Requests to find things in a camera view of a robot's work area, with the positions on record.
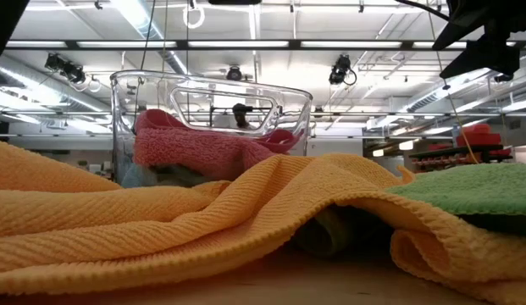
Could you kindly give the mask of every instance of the fluorescent light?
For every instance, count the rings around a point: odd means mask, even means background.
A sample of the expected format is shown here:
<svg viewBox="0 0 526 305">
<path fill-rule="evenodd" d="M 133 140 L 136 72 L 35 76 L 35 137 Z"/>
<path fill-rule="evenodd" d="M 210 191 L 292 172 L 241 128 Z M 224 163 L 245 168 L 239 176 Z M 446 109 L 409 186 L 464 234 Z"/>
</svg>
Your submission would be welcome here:
<svg viewBox="0 0 526 305">
<path fill-rule="evenodd" d="M 19 80 L 24 85 L 27 86 L 28 89 L 32 92 L 32 98 L 35 98 L 38 101 L 42 101 L 43 104 L 51 105 L 51 104 L 60 104 L 62 101 L 61 94 L 57 91 L 54 91 L 53 89 L 38 83 L 35 80 L 32 80 L 30 78 L 27 78 L 23 75 L 19 75 L 18 73 L 15 73 L 9 69 L 5 69 L 0 66 L 0 72 L 4 73 L 16 80 Z"/>
<path fill-rule="evenodd" d="M 100 125 L 86 122 L 80 119 L 70 119 L 68 123 L 69 125 L 72 125 L 73 127 L 79 130 L 90 131 L 93 133 L 111 133 L 112 132 L 110 131 L 110 129 L 106 127 L 102 127 Z"/>
<path fill-rule="evenodd" d="M 433 45 L 434 45 L 433 42 L 414 42 L 413 43 L 413 48 L 426 48 L 426 47 L 432 48 Z M 449 47 L 447 47 L 447 48 L 450 48 L 450 49 L 465 49 L 466 48 L 466 42 L 454 42 L 451 45 L 449 45 Z"/>
<path fill-rule="evenodd" d="M 400 47 L 401 42 L 301 42 L 301 47 L 358 47 L 358 48 L 393 48 Z"/>
<path fill-rule="evenodd" d="M 249 35 L 252 40 L 257 39 L 255 34 L 255 8 L 252 5 L 249 6 Z"/>
<path fill-rule="evenodd" d="M 475 108 L 477 106 L 479 106 L 482 102 L 471 102 L 471 103 L 467 103 L 465 105 L 462 105 L 460 106 L 459 108 L 457 108 L 457 112 L 462 112 L 462 111 L 466 111 L 466 110 L 469 110 L 471 108 Z"/>
<path fill-rule="evenodd" d="M 443 132 L 447 132 L 451 129 L 452 127 L 437 127 L 437 128 L 432 128 L 430 130 L 426 130 L 424 133 L 427 135 L 437 135 Z"/>
<path fill-rule="evenodd" d="M 0 91 L 0 108 L 9 108 L 16 110 L 47 110 L 37 103 L 24 101 Z"/>
<path fill-rule="evenodd" d="M 146 42 L 77 42 L 79 47 L 145 47 Z M 147 42 L 148 47 L 163 47 L 163 42 Z M 165 47 L 176 47 L 176 42 L 165 42 Z"/>
<path fill-rule="evenodd" d="M 503 112 L 510 112 L 510 111 L 515 111 L 515 110 L 520 110 L 523 108 L 526 108 L 526 101 L 512 103 L 511 105 L 508 105 L 502 108 L 501 110 Z"/>
<path fill-rule="evenodd" d="M 432 47 L 432 45 L 434 45 L 433 42 L 414 42 L 414 43 L 413 43 L 413 48 L 418 48 L 418 47 Z"/>
<path fill-rule="evenodd" d="M 24 121 L 26 123 L 32 123 L 32 124 L 40 124 L 41 122 L 38 119 L 31 118 L 30 116 L 23 115 L 23 114 L 16 114 L 16 116 L 3 114 L 3 116 L 6 116 L 10 119 L 18 119 L 21 121 Z"/>
<path fill-rule="evenodd" d="M 478 119 L 478 120 L 475 120 L 473 122 L 469 122 L 467 124 L 464 124 L 463 126 L 464 127 L 469 127 L 469 126 L 473 126 L 473 125 L 476 125 L 476 124 L 479 124 L 479 123 L 483 123 L 485 122 L 487 119 Z"/>
<path fill-rule="evenodd" d="M 67 47 L 65 42 L 10 41 L 7 47 Z"/>
<path fill-rule="evenodd" d="M 400 150 L 412 150 L 413 149 L 413 141 L 402 142 L 402 143 L 400 143 L 400 145 L 398 145 L 398 147 L 400 148 Z"/>
<path fill-rule="evenodd" d="M 383 157 L 384 154 L 383 149 L 378 149 L 372 152 L 372 156 L 374 157 Z"/>
<path fill-rule="evenodd" d="M 288 47 L 284 41 L 199 41 L 189 42 L 190 47 Z"/>
<path fill-rule="evenodd" d="M 399 136 L 401 134 L 406 133 L 407 131 L 408 131 L 408 129 L 406 127 L 403 127 L 403 128 L 400 128 L 400 129 L 392 131 L 392 135 L 393 136 Z"/>
</svg>

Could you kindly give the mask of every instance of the wooden table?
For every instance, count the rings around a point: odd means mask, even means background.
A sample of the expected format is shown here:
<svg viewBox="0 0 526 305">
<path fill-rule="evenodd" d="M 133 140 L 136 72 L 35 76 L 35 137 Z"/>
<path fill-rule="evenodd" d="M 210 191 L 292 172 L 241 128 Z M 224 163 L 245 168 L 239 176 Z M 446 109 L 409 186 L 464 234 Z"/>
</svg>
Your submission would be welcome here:
<svg viewBox="0 0 526 305">
<path fill-rule="evenodd" d="M 373 304 L 481 305 L 484 302 L 399 270 L 388 254 L 322 260 L 282 249 L 238 270 L 176 285 L 67 296 L 0 297 L 6 304 Z"/>
</svg>

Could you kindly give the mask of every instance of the green towel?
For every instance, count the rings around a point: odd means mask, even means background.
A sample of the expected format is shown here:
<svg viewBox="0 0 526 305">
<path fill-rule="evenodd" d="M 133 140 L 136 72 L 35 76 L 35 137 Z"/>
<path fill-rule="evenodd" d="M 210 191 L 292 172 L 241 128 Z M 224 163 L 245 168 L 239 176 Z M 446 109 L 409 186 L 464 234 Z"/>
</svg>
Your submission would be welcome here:
<svg viewBox="0 0 526 305">
<path fill-rule="evenodd" d="M 526 164 L 459 166 L 386 191 L 432 203 L 480 228 L 526 236 Z"/>
</svg>

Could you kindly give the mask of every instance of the rope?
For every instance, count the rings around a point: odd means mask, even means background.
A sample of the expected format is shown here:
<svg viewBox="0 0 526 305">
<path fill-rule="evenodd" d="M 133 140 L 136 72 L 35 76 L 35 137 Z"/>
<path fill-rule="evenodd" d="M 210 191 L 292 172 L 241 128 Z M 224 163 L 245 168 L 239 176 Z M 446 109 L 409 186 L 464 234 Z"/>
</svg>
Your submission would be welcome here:
<svg viewBox="0 0 526 305">
<path fill-rule="evenodd" d="M 432 21 L 432 14 L 430 14 L 430 13 L 429 13 L 429 20 L 430 20 L 430 28 L 432 30 L 432 37 L 434 38 L 434 41 L 435 41 L 436 37 L 435 37 L 435 30 L 434 30 L 434 22 Z M 436 56 L 438 57 L 438 64 L 440 65 L 440 71 L 443 71 L 443 64 L 441 63 L 440 52 L 436 51 L 435 53 L 436 53 Z M 447 80 L 443 79 L 443 82 L 446 85 L 446 87 L 448 87 Z M 479 161 L 477 161 L 477 158 L 473 154 L 472 147 L 469 145 L 468 138 L 464 134 L 464 126 L 462 125 L 462 121 L 458 117 L 458 112 L 457 112 L 457 109 L 455 108 L 455 103 L 452 101 L 451 94 L 448 91 L 447 91 L 447 98 L 449 98 L 449 102 L 451 102 L 452 111 L 455 113 L 455 118 L 457 118 L 457 122 L 460 125 L 460 132 L 462 133 L 462 137 L 464 137 L 464 141 L 466 142 L 466 146 L 468 146 L 468 150 L 469 150 L 470 155 L 472 156 L 473 162 L 476 163 L 476 164 L 479 164 Z"/>
</svg>

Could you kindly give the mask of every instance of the black object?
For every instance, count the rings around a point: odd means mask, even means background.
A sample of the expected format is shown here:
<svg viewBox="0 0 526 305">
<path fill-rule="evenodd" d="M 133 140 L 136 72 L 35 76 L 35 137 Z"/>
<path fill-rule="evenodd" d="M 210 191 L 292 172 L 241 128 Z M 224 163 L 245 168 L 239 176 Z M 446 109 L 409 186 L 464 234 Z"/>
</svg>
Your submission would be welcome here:
<svg viewBox="0 0 526 305">
<path fill-rule="evenodd" d="M 213 5 L 254 5 L 262 0 L 208 0 Z"/>
<path fill-rule="evenodd" d="M 86 81 L 86 74 L 83 67 L 75 66 L 70 61 L 61 59 L 57 54 L 48 54 L 44 67 L 52 72 L 59 72 L 73 84 L 81 84 Z"/>
<path fill-rule="evenodd" d="M 355 81 L 350 84 L 346 83 L 347 73 L 349 72 L 355 75 Z M 349 55 L 341 54 L 338 60 L 336 60 L 336 64 L 332 66 L 332 71 L 330 72 L 329 76 L 329 83 L 331 85 L 345 83 L 346 85 L 351 86 L 356 82 L 357 74 L 351 69 L 351 60 L 349 59 Z"/>
<path fill-rule="evenodd" d="M 315 111 L 313 111 L 313 112 L 323 112 L 323 107 L 321 107 L 321 106 L 317 106 L 317 107 L 315 108 Z M 322 115 L 314 115 L 313 117 L 314 117 L 315 119 L 321 119 L 321 118 L 323 118 Z"/>
<path fill-rule="evenodd" d="M 491 151 L 503 149 L 502 145 L 472 145 L 472 152 L 481 153 L 480 161 L 483 163 L 490 163 L 491 160 L 504 160 L 512 158 L 511 156 L 490 156 Z M 454 147 L 447 149 L 440 149 L 432 152 L 419 152 L 409 155 L 409 158 L 436 158 L 443 156 L 454 156 L 457 153 L 469 154 L 468 147 Z"/>
<path fill-rule="evenodd" d="M 0 1 L 0 56 L 29 0 Z"/>
<path fill-rule="evenodd" d="M 526 1 L 524 0 L 447 0 L 449 23 L 436 39 L 432 49 L 440 51 L 460 40 L 480 26 L 484 34 L 468 41 L 466 50 L 440 74 L 442 78 L 489 68 L 512 80 L 518 70 L 520 50 L 506 44 L 510 33 L 526 31 Z"/>
<path fill-rule="evenodd" d="M 240 72 L 240 67 L 232 66 L 227 73 L 227 80 L 241 80 L 242 73 Z"/>
<path fill-rule="evenodd" d="M 102 9 L 102 5 L 99 3 L 99 0 L 96 0 L 93 5 L 95 5 L 95 8 L 98 9 L 98 10 L 101 10 Z"/>
</svg>

